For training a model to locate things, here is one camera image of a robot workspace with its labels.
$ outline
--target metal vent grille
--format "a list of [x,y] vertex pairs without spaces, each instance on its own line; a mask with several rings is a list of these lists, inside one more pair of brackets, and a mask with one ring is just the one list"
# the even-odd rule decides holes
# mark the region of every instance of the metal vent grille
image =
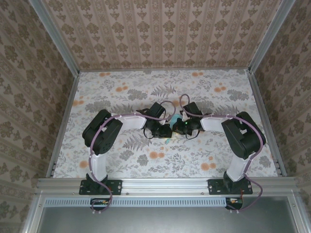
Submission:
[[[47,198],[45,207],[90,207],[91,198]],[[111,207],[217,207],[225,198],[113,198]]]

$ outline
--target wire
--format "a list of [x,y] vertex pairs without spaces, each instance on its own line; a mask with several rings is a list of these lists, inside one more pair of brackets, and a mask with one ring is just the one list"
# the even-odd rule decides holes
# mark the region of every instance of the wire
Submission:
[[187,137],[187,134],[186,134],[186,138],[187,138],[188,140],[195,139],[197,136],[199,136],[199,133],[200,133],[200,131],[198,131],[198,133],[196,134],[196,136],[194,136],[194,137],[192,137],[192,138],[188,138],[188,137]]
[[145,131],[146,131],[146,128],[144,129],[144,131],[143,131],[143,133],[144,133],[144,136],[146,137],[146,138],[148,138],[148,139],[153,139],[154,138],[154,136],[153,137],[147,137],[146,136],[146,133],[145,133]]
[[[122,115],[114,115],[114,116],[111,116],[110,118],[108,118],[107,120],[105,120],[105,122],[99,127],[99,129],[98,129],[97,132],[95,133],[95,135],[94,135],[94,137],[93,137],[93,139],[92,139],[91,145],[90,145],[90,155],[89,155],[89,158],[88,158],[88,165],[89,165],[89,170],[90,170],[90,173],[91,173],[91,176],[92,176],[93,180],[94,180],[95,182],[97,182],[98,184],[100,184],[101,186],[103,186],[103,187],[109,192],[109,202],[108,202],[107,206],[105,206],[101,211],[105,211],[105,210],[108,209],[108,207],[110,206],[110,204],[111,204],[111,202],[112,202],[112,192],[111,192],[111,190],[110,190],[104,183],[100,182],[100,181],[95,177],[95,175],[93,174],[93,170],[92,170],[92,157],[93,157],[93,155],[94,155],[93,147],[94,147],[94,143],[95,143],[96,138],[98,137],[99,133],[102,131],[102,129],[107,125],[107,123],[108,123],[109,121],[111,121],[111,120],[114,119],[114,118],[118,118],[118,117],[122,117],[122,116],[139,116],[139,117],[145,117],[145,118],[149,118],[149,119],[153,119],[153,120],[158,120],[158,121],[170,120],[170,119],[174,116],[174,114],[175,114],[175,112],[176,112],[176,107],[175,107],[175,105],[173,104],[172,101],[165,100],[165,101],[163,101],[162,103],[164,103],[164,102],[169,102],[169,103],[171,103],[171,104],[173,105],[173,107],[174,107],[174,112],[173,112],[173,114],[172,114],[172,115],[169,115],[169,116],[166,117],[166,118],[156,118],[156,117],[152,117],[152,116],[145,116],[145,115],[140,114],[140,113],[127,113],[127,114],[122,114]],[[91,209],[92,209],[93,212],[96,212],[96,211],[94,210],[94,207],[93,207],[93,206],[94,206],[94,205],[91,206]]]
[[259,150],[258,150],[255,154],[253,154],[253,155],[249,158],[249,160],[248,160],[248,162],[247,162],[247,165],[246,165],[246,167],[245,167],[245,169],[244,169],[244,171],[243,171],[243,174],[244,174],[244,176],[245,176],[246,179],[248,179],[250,182],[256,184],[256,185],[260,188],[260,193],[259,193],[258,197],[257,197],[250,205],[248,205],[247,207],[244,207],[244,208],[240,209],[239,211],[248,209],[250,206],[254,205],[254,204],[258,201],[258,199],[261,197],[262,192],[263,192],[263,189],[262,189],[262,187],[260,186],[260,184],[258,184],[257,182],[251,180],[251,179],[246,175],[246,172],[247,172],[249,166],[251,165],[252,160],[262,151],[262,148],[263,148],[263,140],[262,140],[262,137],[261,137],[260,133],[258,132],[258,130],[257,130],[251,123],[249,123],[248,121],[246,121],[246,120],[244,120],[244,119],[242,119],[242,118],[240,118],[240,117],[237,117],[237,116],[231,116],[231,115],[212,115],[212,114],[211,114],[211,115],[197,115],[197,114],[192,114],[192,113],[188,112],[187,110],[185,110],[185,108],[183,107],[183,105],[182,105],[182,103],[181,103],[181,100],[182,100],[182,98],[183,98],[184,96],[186,96],[186,97],[188,98],[188,103],[190,103],[190,97],[189,97],[189,95],[187,95],[187,94],[182,94],[182,95],[180,96],[180,98],[179,98],[179,105],[180,105],[181,109],[182,109],[185,113],[187,113],[188,115],[193,116],[193,117],[233,118],[233,119],[239,120],[239,121],[243,122],[244,124],[248,125],[248,126],[255,132],[255,134],[257,135],[257,137],[258,137],[258,139],[259,139],[259,142],[260,142],[260,148],[259,148]]

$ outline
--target patterned wall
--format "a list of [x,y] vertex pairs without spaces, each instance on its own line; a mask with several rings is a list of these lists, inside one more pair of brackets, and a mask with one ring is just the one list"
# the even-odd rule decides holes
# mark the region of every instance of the patterned wall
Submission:
[[43,0],[80,69],[247,67],[280,0]]
[[311,1],[297,0],[256,78],[287,172],[311,211]]
[[27,0],[0,1],[0,232],[17,232],[44,177],[73,77]]

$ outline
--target black mounting plate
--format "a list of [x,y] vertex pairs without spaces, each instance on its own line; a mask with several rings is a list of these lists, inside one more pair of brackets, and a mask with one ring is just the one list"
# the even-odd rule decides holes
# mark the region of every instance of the black mounting plate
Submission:
[[240,183],[241,188],[239,190],[236,190],[235,192],[229,193],[224,185],[223,179],[210,179],[207,181],[208,183],[208,191],[210,195],[240,195],[241,190],[244,194],[253,194],[253,189],[251,182],[247,179],[245,179],[243,182]]
[[[121,195],[122,191],[122,180],[107,180],[105,181],[107,187],[111,190],[113,195]],[[109,195],[109,192],[104,189],[103,192],[90,188],[90,181],[82,180],[80,184],[80,195]]]

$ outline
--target floral mat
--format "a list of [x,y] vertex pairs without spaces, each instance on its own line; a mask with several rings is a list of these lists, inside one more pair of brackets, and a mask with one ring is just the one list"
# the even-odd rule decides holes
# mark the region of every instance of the floral mat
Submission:
[[[101,109],[124,114],[171,100],[179,111],[178,98],[184,93],[203,113],[247,111],[263,131],[245,70],[80,73],[54,177],[85,177],[89,149],[82,132]],[[168,113],[173,111],[167,103],[164,107]],[[166,143],[166,139],[145,138],[142,130],[127,130],[120,132],[107,153],[106,169],[111,178],[222,177],[232,156],[224,133],[203,132],[194,140],[173,133]],[[248,175],[277,176],[267,144],[253,160]]]

